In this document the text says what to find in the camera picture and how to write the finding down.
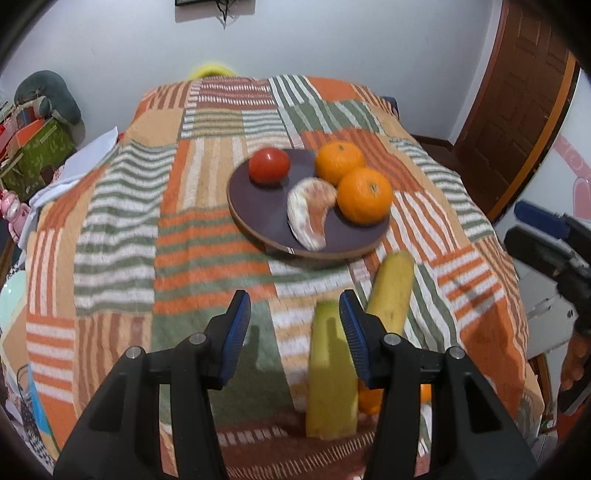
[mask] tomato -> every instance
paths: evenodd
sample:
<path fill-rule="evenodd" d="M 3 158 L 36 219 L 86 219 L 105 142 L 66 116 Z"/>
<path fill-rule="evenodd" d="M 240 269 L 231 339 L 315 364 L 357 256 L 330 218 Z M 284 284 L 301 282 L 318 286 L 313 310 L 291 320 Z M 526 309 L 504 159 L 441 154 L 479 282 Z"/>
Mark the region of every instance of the tomato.
<path fill-rule="evenodd" d="M 259 185 L 273 185 L 283 180 L 290 170 L 290 158 L 278 148 L 262 148 L 248 161 L 248 173 Z"/>

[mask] white wall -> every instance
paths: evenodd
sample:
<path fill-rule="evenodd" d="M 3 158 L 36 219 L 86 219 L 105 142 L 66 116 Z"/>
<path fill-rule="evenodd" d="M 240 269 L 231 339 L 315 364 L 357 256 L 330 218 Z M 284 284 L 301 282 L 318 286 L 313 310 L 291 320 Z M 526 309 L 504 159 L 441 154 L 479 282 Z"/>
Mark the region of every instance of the white wall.
<path fill-rule="evenodd" d="M 448 139 L 454 145 L 457 141 L 457 138 L 460 136 L 460 133 L 462 133 L 464 123 L 466 123 L 468 115 L 470 114 L 470 110 L 472 109 L 472 105 L 474 104 L 474 100 L 476 99 L 476 95 L 478 94 L 478 90 L 480 90 L 482 79 L 484 78 L 486 68 L 488 67 L 488 61 L 491 59 L 492 49 L 495 46 L 496 32 L 499 29 L 499 21 L 501 20 L 502 9 L 503 0 L 492 0 L 491 16 L 489 18 L 488 28 L 486 29 L 486 36 L 484 39 L 484 45 L 482 47 L 482 53 L 480 54 L 480 61 L 476 66 L 474 78 L 472 79 L 472 83 L 468 89 L 466 99 L 464 100 L 460 113 L 457 116 L 456 124 L 454 125 L 452 133 Z"/>
<path fill-rule="evenodd" d="M 574 215 L 573 186 L 580 174 L 575 173 L 563 156 L 570 159 L 573 164 L 586 164 L 586 168 L 591 167 L 590 132 L 591 83 L 581 71 L 573 101 L 560 129 L 560 135 L 568 140 L 573 150 L 570 151 L 570 155 L 560 155 L 554 148 L 555 143 L 519 199 L 535 203 L 552 212 Z M 589 210 L 584 220 L 591 220 L 588 212 Z M 517 220 L 511 208 L 495 226 L 499 238 L 503 239 L 507 230 L 516 224 Z M 522 264 L 517 264 L 517 270 L 521 277 L 519 289 L 526 311 L 532 310 L 545 298 L 554 294 L 556 288 L 550 280 Z M 537 355 L 568 340 L 574 322 L 574 317 L 567 317 L 567 312 L 571 308 L 566 301 L 556 299 L 548 312 L 530 320 L 528 356 Z"/>
<path fill-rule="evenodd" d="M 28 74 L 66 80 L 86 142 L 125 129 L 141 95 L 205 61 L 265 77 L 302 73 L 396 96 L 404 126 L 448 138 L 475 78 L 494 0 L 239 0 L 224 29 L 213 3 L 57 0 L 2 72 L 7 92 Z"/>

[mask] pink wall decal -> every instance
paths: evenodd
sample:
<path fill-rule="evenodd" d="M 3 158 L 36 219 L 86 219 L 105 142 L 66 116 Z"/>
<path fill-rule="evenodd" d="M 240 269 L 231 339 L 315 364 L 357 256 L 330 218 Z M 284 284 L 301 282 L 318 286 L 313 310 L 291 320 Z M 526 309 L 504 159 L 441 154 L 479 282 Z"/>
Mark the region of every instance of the pink wall decal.
<path fill-rule="evenodd" d="M 577 176 L 573 185 L 574 216 L 583 220 L 591 220 L 591 185 L 589 184 L 591 167 L 561 134 L 556 138 L 552 148 L 558 152 Z"/>

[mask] stuffed toy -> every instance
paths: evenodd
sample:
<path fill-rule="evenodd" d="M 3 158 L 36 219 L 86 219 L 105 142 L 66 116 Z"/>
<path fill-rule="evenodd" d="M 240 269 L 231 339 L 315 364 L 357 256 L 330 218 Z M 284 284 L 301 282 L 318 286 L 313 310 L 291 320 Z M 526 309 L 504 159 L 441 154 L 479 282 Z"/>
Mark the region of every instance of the stuffed toy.
<path fill-rule="evenodd" d="M 39 105 L 39 113 L 43 117 L 53 116 L 70 125 L 76 125 L 82 119 L 78 104 L 66 82 L 55 72 L 42 70 L 29 75 L 18 86 L 14 94 L 14 104 L 23 105 L 38 98 L 43 98 Z"/>

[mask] bed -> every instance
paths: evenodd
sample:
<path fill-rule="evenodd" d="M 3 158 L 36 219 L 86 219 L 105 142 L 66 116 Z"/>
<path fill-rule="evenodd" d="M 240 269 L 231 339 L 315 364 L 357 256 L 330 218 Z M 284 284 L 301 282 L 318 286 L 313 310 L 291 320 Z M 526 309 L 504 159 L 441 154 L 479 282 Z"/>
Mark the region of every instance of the bed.
<path fill-rule="evenodd" d="M 265 145 L 354 142 L 395 196 L 388 233 L 363 258 L 321 264 L 266 248 L 234 224 L 233 169 Z M 28 241 L 26 285 L 0 352 L 21 435 L 51 471 L 76 419 L 130 345 L 169 348 L 225 310 L 253 302 L 234 379 L 212 410 L 230 478 L 353 479 L 375 423 L 354 437 L 303 435 L 314 305 L 353 288 L 364 303 L 384 256 L 416 261 L 404 336 L 464 347 L 526 439 L 544 408 L 525 359 L 527 320 L 512 261 L 460 177 L 401 126 L 391 102 L 333 79 L 209 77 L 154 89 L 111 152 L 45 206 Z M 428 469 L 429 403 L 417 472 Z M 161 390 L 163 468 L 174 473 L 170 392 Z"/>

